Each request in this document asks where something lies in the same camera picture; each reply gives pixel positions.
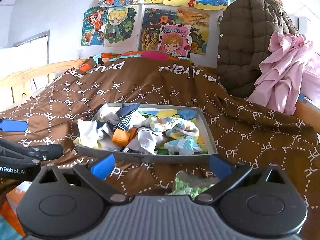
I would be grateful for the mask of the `grey drawstring pouch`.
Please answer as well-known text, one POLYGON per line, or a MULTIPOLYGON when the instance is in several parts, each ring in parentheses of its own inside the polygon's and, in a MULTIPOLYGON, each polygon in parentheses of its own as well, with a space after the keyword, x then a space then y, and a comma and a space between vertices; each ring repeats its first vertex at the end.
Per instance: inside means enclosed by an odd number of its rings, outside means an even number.
POLYGON ((116 151, 119 149, 112 142, 111 137, 103 130, 103 127, 97 128, 97 121, 77 121, 78 136, 73 140, 75 145, 93 148, 97 150, 116 151))

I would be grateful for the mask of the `orange silicone cup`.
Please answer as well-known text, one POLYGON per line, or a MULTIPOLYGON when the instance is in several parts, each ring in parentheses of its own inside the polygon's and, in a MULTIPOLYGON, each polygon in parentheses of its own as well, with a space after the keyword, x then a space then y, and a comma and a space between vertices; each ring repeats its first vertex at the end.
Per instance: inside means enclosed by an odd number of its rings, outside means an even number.
POLYGON ((122 129, 117 128, 112 137, 112 142, 121 147, 125 147, 129 144, 131 140, 136 136, 137 128, 132 128, 129 131, 124 131, 122 129))

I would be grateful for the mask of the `colourful patterned towel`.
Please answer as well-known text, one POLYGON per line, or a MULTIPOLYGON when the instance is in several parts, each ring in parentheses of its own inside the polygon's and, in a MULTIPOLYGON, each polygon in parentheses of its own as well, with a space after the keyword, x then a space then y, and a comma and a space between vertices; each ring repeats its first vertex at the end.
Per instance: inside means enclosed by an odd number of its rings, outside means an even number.
POLYGON ((197 144, 200 130, 189 120, 177 117, 149 118, 144 127, 155 132, 163 132, 168 140, 161 146, 170 153, 193 155, 202 151, 197 144))

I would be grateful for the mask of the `grey white cloth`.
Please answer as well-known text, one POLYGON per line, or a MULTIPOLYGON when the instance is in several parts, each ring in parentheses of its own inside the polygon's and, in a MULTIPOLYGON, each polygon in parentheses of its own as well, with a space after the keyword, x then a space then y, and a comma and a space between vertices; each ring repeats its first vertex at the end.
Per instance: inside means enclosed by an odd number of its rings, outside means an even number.
POLYGON ((141 127, 133 140, 129 142, 127 148, 142 154, 156 155, 155 149, 167 142, 167 137, 163 132, 155 132, 150 128, 141 127))

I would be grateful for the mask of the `navy striped sock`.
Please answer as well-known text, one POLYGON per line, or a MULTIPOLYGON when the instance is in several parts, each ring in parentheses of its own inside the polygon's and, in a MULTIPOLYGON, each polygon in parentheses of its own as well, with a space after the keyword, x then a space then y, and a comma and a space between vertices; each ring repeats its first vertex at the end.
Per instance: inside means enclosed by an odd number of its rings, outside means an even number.
POLYGON ((122 103, 120 109, 117 111, 117 116, 119 118, 117 124, 114 126, 113 131, 120 129, 122 131, 128 131, 130 129, 132 115, 140 107, 140 103, 134 103, 125 105, 122 103))

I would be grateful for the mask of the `orange and white box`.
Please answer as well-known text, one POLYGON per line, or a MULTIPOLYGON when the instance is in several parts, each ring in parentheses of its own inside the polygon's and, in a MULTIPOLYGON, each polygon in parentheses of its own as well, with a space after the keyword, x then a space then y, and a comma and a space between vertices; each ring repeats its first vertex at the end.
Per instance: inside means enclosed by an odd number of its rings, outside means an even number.
POLYGON ((31 184, 31 181, 24 181, 6 194, 7 201, 14 213, 16 213, 19 202, 21 201, 31 184))

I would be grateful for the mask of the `jar of green stars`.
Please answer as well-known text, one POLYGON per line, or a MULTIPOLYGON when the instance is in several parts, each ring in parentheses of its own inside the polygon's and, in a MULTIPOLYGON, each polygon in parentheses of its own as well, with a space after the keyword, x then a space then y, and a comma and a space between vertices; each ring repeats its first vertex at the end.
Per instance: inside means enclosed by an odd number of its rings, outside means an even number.
POLYGON ((172 191, 167 196, 189 195, 192 199, 195 199, 219 181, 216 177, 200 178, 192 173, 179 171, 176 173, 172 191))

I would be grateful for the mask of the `pink shirt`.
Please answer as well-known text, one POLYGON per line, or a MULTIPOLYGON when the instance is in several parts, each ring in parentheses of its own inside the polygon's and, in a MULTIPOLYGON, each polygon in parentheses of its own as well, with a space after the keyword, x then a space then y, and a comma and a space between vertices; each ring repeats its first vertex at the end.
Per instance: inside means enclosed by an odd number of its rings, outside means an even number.
POLYGON ((271 35, 271 53, 259 64, 261 76, 248 101, 293 115, 300 95, 319 105, 319 45, 303 34, 271 35))

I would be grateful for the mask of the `orange hair girl drawing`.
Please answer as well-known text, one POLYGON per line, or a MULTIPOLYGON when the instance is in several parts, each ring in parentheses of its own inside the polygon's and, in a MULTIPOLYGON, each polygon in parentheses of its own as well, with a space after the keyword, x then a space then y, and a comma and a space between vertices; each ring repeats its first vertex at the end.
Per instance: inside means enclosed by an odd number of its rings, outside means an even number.
POLYGON ((104 44, 108 9, 91 7, 84 13, 81 34, 81 46, 97 46, 104 44))

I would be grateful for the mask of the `pink girl poster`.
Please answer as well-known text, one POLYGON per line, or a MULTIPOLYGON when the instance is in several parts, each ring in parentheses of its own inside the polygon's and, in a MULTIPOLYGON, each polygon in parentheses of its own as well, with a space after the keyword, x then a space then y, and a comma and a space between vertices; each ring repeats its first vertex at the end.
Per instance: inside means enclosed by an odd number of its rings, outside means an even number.
POLYGON ((173 57, 189 57, 191 51, 191 26, 166 24, 159 32, 158 50, 173 57))

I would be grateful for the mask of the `blond boy drawing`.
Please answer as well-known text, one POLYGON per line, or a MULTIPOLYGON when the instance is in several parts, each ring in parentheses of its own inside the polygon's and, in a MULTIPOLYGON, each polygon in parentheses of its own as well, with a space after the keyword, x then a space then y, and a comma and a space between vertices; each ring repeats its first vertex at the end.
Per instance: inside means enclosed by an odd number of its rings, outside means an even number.
POLYGON ((138 10, 135 6, 114 7, 108 10, 104 46, 129 48, 136 40, 138 10))

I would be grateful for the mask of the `brown quilted jacket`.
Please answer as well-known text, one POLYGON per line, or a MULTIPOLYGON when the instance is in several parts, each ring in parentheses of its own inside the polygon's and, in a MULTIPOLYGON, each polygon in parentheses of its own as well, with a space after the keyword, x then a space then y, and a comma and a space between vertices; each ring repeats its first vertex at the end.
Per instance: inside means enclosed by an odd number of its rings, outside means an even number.
POLYGON ((269 57, 268 45, 274 32, 299 34, 298 28, 274 0, 237 0, 223 12, 217 71, 232 96, 246 98, 260 77, 259 64, 269 57))

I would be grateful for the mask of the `dark sea drawing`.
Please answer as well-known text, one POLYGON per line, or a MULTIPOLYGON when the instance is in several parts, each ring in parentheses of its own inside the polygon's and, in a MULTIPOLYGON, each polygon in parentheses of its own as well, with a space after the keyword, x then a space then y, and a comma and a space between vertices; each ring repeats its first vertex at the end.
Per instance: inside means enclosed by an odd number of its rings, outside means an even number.
POLYGON ((209 18, 199 10, 145 8, 139 50, 158 50, 174 57, 204 55, 209 18))

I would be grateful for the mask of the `wooden bed rail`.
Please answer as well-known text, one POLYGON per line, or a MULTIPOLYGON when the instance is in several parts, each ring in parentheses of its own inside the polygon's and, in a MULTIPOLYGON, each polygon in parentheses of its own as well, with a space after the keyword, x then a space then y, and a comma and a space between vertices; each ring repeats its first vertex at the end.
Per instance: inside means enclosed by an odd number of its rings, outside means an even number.
POLYGON ((31 94, 31 81, 36 77, 45 76, 47 78, 46 83, 49 83, 50 76, 54 76, 55 73, 79 67, 87 61, 88 59, 77 59, 52 63, 40 68, 28 69, 10 74, 6 77, 1 77, 1 90, 9 89, 9 95, 12 98, 12 103, 19 103, 23 98, 26 98, 31 94))

